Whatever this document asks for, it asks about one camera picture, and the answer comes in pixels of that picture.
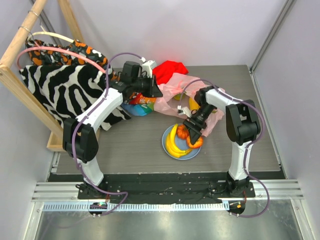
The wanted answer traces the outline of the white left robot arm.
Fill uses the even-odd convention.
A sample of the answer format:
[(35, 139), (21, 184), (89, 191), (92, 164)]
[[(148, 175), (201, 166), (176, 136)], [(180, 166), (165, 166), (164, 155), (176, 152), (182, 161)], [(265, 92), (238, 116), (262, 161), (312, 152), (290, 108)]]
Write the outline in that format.
[(154, 60), (143, 64), (126, 61), (119, 80), (110, 81), (96, 102), (81, 115), (64, 121), (62, 148), (76, 159), (84, 181), (91, 185), (89, 194), (97, 200), (106, 195), (107, 188), (103, 184), (104, 175), (97, 161), (99, 144), (96, 132), (112, 111), (134, 93), (140, 93), (147, 98), (163, 96), (153, 74), (156, 65)]

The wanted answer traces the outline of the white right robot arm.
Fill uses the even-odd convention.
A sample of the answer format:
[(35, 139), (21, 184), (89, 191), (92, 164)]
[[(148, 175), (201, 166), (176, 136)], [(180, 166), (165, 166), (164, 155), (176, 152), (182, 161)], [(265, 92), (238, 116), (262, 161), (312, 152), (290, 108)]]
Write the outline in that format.
[(261, 133), (261, 114), (252, 100), (234, 98), (216, 86), (199, 89), (194, 99), (200, 108), (183, 122), (191, 144), (200, 139), (213, 110), (224, 112), (226, 133), (232, 142), (231, 164), (226, 174), (225, 190), (230, 197), (236, 198), (249, 186), (248, 166), (253, 144)]

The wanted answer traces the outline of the orange fake pumpkin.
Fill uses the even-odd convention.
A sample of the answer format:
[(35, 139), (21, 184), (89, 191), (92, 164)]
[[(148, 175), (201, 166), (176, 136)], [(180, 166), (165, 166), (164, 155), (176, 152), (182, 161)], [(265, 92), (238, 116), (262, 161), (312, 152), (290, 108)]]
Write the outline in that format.
[(189, 136), (189, 131), (184, 124), (181, 124), (176, 129), (176, 135), (182, 140), (186, 140)]

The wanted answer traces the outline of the yellow fake lemon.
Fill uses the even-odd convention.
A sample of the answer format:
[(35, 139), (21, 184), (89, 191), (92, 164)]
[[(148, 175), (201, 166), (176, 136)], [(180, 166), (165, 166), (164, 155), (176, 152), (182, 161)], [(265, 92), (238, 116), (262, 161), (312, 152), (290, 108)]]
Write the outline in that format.
[(191, 111), (197, 111), (200, 108), (198, 103), (192, 97), (189, 98), (188, 102), (189, 102), (189, 109)]

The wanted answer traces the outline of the yellow fake banana bunch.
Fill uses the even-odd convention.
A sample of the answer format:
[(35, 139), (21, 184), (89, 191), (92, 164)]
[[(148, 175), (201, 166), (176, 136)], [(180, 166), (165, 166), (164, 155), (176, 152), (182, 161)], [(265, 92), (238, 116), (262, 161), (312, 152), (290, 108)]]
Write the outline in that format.
[(168, 133), (166, 140), (165, 140), (165, 149), (167, 150), (169, 155), (171, 155), (172, 157), (174, 157), (176, 159), (184, 157), (192, 152), (191, 148), (189, 148), (187, 150), (181, 150), (176, 145), (175, 137), (176, 137), (176, 131), (177, 131), (178, 126), (179, 126), (178, 124), (175, 124), (172, 127), (171, 131)]

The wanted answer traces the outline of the green fake apple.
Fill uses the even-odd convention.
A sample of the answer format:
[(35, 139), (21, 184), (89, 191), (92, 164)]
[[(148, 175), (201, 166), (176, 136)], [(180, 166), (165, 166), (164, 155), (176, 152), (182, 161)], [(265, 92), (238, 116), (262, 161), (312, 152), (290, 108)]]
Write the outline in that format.
[(184, 94), (184, 93), (179, 93), (179, 94), (175, 95), (173, 98), (174, 98), (176, 101), (180, 101), (180, 100), (182, 100), (184, 97), (185, 97), (185, 94)]

